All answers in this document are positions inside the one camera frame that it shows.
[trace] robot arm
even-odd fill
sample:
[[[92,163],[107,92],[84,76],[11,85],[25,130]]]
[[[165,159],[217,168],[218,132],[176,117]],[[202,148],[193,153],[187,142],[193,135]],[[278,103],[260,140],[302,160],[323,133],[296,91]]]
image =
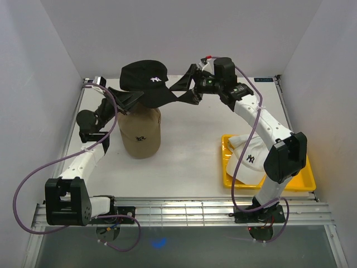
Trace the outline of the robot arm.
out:
[[[199,64],[191,64],[187,73],[171,90],[191,91],[198,104],[204,94],[217,94],[221,101],[234,113],[241,116],[253,127],[258,109],[261,109],[256,133],[262,138],[269,154],[264,162],[267,177],[261,190],[253,198],[253,205],[258,208],[269,201],[279,198],[284,188],[306,165],[307,139],[303,133],[293,133],[281,125],[266,109],[258,107],[257,97],[245,84],[237,83],[235,65],[230,58],[214,60],[213,68],[207,58]],[[195,86],[190,89],[194,80]],[[265,206],[276,208],[278,201]]]
[[[96,77],[95,84],[105,86],[105,79]],[[114,117],[112,101],[101,89],[93,87],[105,98],[94,112],[82,110],[77,114],[82,150],[101,140],[107,132],[100,130]],[[129,113],[142,92],[119,92],[108,88],[114,96],[118,111]],[[116,214],[111,196],[89,197],[86,184],[91,172],[109,148],[109,137],[101,146],[78,155],[70,166],[56,179],[45,184],[46,217],[50,225],[86,226],[92,218],[103,214]]]

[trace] blue mark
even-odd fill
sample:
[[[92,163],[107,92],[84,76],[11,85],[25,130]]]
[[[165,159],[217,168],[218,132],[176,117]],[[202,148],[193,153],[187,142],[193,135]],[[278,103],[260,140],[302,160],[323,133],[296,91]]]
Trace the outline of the blue mark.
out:
[[[151,242],[151,245],[153,248],[162,248],[164,245],[166,245],[166,237],[160,239],[160,240],[155,240]]]

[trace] yellow tray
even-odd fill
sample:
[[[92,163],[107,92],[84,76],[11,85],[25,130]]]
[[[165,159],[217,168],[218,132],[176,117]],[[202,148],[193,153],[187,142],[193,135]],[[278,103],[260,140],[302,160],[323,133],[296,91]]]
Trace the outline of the yellow tray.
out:
[[[222,174],[223,174],[223,184],[227,188],[231,188],[233,178],[227,174],[226,167],[229,158],[232,155],[232,152],[228,149],[228,139],[235,135],[223,135],[222,136]],[[264,179],[266,175],[263,177],[262,181],[258,185],[249,185],[244,184],[239,181],[237,178],[235,182],[236,189],[260,189],[263,185]],[[286,191],[294,191],[294,192],[310,192],[316,189],[315,180],[313,178],[313,174],[311,171],[310,162],[308,157],[306,156],[306,166],[300,170],[299,174],[297,174],[286,186]]]

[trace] gray floor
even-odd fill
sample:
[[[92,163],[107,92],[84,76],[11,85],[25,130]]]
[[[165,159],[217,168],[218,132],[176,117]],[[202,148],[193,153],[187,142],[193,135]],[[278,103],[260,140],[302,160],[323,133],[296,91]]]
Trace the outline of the gray floor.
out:
[[[114,244],[136,234],[122,228]],[[94,227],[70,227],[44,237],[36,267],[336,267],[323,226],[288,226],[267,245],[226,236],[250,237],[245,227],[143,228],[139,245],[120,253],[97,243]]]

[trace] black baseball cap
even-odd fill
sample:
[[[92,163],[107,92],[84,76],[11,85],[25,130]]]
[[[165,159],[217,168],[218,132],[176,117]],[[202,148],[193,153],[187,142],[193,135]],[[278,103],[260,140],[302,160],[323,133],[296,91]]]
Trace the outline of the black baseball cap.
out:
[[[142,91],[138,100],[147,108],[158,108],[177,97],[165,85],[168,81],[167,68],[156,60],[141,60],[122,68],[120,88],[125,91]]]

